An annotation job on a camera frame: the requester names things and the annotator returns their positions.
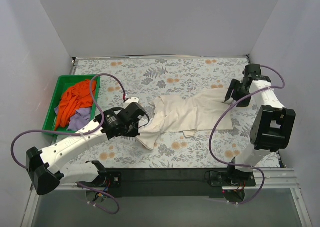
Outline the cream white t shirt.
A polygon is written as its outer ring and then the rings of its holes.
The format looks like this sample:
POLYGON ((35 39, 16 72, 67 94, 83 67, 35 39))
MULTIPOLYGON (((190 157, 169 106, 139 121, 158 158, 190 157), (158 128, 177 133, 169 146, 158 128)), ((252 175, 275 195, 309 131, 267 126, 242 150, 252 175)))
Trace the cream white t shirt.
POLYGON ((191 137, 196 131, 212 130, 222 114, 230 107, 224 103, 225 88, 203 89, 196 95, 182 99, 179 95, 161 95, 150 104, 155 107, 154 117, 146 126, 148 133, 136 139, 148 150, 164 133, 183 132, 191 137))

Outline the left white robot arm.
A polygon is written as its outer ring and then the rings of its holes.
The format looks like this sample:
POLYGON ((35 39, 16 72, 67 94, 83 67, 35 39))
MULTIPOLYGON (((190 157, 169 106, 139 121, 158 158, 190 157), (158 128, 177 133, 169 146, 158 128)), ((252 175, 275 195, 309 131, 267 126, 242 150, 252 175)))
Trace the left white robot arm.
POLYGON ((90 148, 115 137, 136 137, 139 122, 148 114, 137 102, 126 108, 112 108, 99 114, 74 136, 26 152, 26 170, 38 195, 46 195, 60 185, 82 183, 103 187, 111 179, 107 169, 98 161, 70 165, 69 161, 90 148))

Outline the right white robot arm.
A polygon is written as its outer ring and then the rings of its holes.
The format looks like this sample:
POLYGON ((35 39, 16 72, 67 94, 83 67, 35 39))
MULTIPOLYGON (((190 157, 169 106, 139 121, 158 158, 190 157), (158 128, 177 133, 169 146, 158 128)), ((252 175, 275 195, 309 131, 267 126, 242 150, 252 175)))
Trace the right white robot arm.
POLYGON ((243 80, 231 81, 224 101, 238 101, 256 92, 252 97, 259 111, 250 131, 250 145, 232 159, 235 166, 227 167, 226 179, 232 186, 252 178, 252 167, 264 157, 287 148, 296 118, 296 112, 278 100, 271 79, 262 74, 259 64, 247 65, 243 75, 243 80))

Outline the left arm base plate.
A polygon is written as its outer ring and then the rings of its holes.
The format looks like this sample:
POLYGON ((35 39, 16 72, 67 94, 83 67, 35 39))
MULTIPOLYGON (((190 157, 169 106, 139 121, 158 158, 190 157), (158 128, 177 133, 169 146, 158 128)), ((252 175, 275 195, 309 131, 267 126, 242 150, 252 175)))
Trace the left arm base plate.
POLYGON ((95 187, 102 188, 108 194, 111 190, 119 189, 122 185, 122 173, 120 171, 108 171, 100 174, 95 180, 95 187))

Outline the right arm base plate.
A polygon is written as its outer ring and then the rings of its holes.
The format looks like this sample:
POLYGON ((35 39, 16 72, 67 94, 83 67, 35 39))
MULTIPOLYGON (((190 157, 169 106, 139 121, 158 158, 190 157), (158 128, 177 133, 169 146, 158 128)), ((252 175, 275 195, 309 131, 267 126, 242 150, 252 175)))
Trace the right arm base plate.
POLYGON ((210 170, 205 173, 204 178, 212 187, 254 187, 256 185, 253 172, 239 170, 232 173, 226 169, 210 170))

